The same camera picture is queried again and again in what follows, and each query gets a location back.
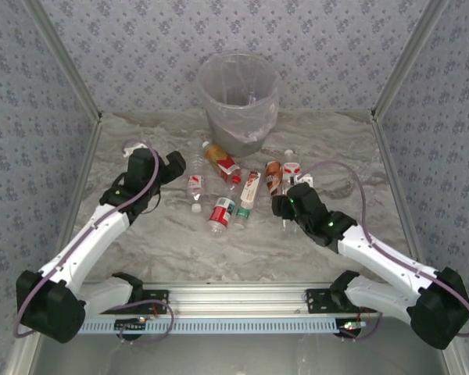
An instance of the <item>small bottle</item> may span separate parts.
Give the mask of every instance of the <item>small bottle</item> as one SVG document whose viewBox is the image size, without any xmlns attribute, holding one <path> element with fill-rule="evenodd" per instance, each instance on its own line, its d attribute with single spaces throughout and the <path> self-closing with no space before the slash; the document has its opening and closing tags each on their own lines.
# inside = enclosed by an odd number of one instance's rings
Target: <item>small bottle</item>
<svg viewBox="0 0 469 375">
<path fill-rule="evenodd" d="M 285 161 L 282 166 L 283 177 L 281 181 L 281 193 L 287 195 L 287 191 L 293 186 L 292 177 L 300 173 L 300 164 L 297 155 L 292 150 L 285 151 Z M 283 231 L 285 233 L 297 232 L 298 225 L 295 221 L 283 220 Z"/>
<path fill-rule="evenodd" d="M 223 196 L 217 199 L 209 218 L 209 227 L 214 234 L 222 234 L 229 224 L 231 214 L 235 210 L 237 185 L 226 187 Z"/>
<path fill-rule="evenodd" d="M 240 166 L 218 145 L 211 145 L 210 142 L 203 142 L 203 151 L 207 159 L 217 174 L 229 185 L 238 185 L 242 182 L 242 172 Z"/>
<path fill-rule="evenodd" d="M 202 211 L 202 200 L 205 197 L 205 159 L 201 153 L 194 153 L 188 163 L 188 200 L 191 211 Z"/>
<path fill-rule="evenodd" d="M 271 197 L 281 193 L 278 190 L 282 177 L 283 175 L 280 162 L 273 160 L 272 162 L 266 164 L 266 185 L 269 189 L 269 194 Z"/>
<path fill-rule="evenodd" d="M 261 177 L 261 173 L 251 171 L 247 182 L 245 182 L 242 194 L 240 195 L 240 207 L 236 211 L 233 222 L 233 226 L 238 229 L 245 229 L 247 225 L 250 210 L 253 209 L 257 192 L 259 191 Z"/>
</svg>

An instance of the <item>patterned wall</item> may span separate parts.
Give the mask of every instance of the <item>patterned wall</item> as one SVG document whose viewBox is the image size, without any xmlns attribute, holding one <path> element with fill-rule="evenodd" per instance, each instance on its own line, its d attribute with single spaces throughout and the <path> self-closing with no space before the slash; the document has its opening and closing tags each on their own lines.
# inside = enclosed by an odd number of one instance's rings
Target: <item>patterned wall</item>
<svg viewBox="0 0 469 375">
<path fill-rule="evenodd" d="M 54 251 L 91 128 L 21 1 L 0 2 L 0 371 L 16 278 Z"/>
<path fill-rule="evenodd" d="M 469 292 L 469 0 L 450 2 L 382 123 L 429 263 Z"/>
<path fill-rule="evenodd" d="M 245 49 L 282 108 L 369 109 L 427 0 L 42 0 L 103 112 L 196 107 L 209 55 Z"/>
</svg>

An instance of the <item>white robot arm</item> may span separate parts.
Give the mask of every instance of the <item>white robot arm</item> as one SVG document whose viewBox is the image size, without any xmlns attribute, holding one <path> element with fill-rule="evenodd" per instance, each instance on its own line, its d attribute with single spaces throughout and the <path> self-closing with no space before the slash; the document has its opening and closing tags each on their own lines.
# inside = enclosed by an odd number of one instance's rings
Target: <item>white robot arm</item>
<svg viewBox="0 0 469 375">
<path fill-rule="evenodd" d="M 21 323 L 61 343 L 68 342 L 85 319 L 139 299 L 142 282 L 130 275 L 117 273 L 96 285 L 83 282 L 108 246 L 159 194 L 161 185 L 185 171 L 179 152 L 166 158 L 168 165 L 148 148 L 134 149 L 127 172 L 103 194 L 100 205 L 77 236 L 38 272 L 24 271 L 20 275 L 16 282 L 16 330 Z"/>
<path fill-rule="evenodd" d="M 275 198 L 275 215 L 295 220 L 317 244 L 356 260 L 388 283 L 345 271 L 331 285 L 336 305 L 366 307 L 394 316 L 439 349 L 446 348 L 469 319 L 469 298 L 456 271 L 446 267 L 440 272 L 400 254 L 346 214 L 328 211 L 306 183 L 291 187 L 286 197 Z"/>
</svg>

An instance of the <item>white bottle cap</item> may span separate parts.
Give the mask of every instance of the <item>white bottle cap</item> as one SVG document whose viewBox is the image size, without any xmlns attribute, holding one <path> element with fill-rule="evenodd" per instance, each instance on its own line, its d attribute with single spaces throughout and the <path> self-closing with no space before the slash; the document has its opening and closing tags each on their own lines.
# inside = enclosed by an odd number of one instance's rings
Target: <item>white bottle cap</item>
<svg viewBox="0 0 469 375">
<path fill-rule="evenodd" d="M 194 213 L 200 213 L 202 211 L 202 205 L 199 203 L 193 203 L 191 205 L 191 211 Z"/>
</svg>

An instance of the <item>gray marble surface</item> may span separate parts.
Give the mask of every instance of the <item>gray marble surface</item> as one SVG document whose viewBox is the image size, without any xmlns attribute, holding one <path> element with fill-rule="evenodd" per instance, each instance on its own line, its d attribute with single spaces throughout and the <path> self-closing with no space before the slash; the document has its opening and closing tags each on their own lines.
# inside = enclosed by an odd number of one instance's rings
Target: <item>gray marble surface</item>
<svg viewBox="0 0 469 375">
<path fill-rule="evenodd" d="M 102 133 L 78 213 L 80 230 L 112 181 L 127 168 L 120 146 L 129 137 L 145 137 L 161 156 L 179 150 L 187 158 L 208 139 L 203 111 L 165 114 L 105 114 Z M 371 124 L 348 113 L 281 112 L 263 148 L 238 159 L 244 169 L 263 172 L 266 162 L 282 159 L 285 149 L 300 155 L 303 168 L 338 160 L 359 175 L 367 193 L 371 233 L 408 254 L 406 240 Z M 344 270 L 372 274 L 360 264 L 315 245 L 303 232 L 285 236 L 272 216 L 262 186 L 249 227 L 229 227 L 221 237 L 209 233 L 207 220 L 224 182 L 207 168 L 208 195 L 200 214 L 191 212 L 185 177 L 162 188 L 156 211 L 140 216 L 106 251 L 88 279 L 101 280 L 124 271 L 147 281 L 333 281 Z M 329 209 L 360 217 L 360 194 L 340 167 L 311 173 Z"/>
</svg>

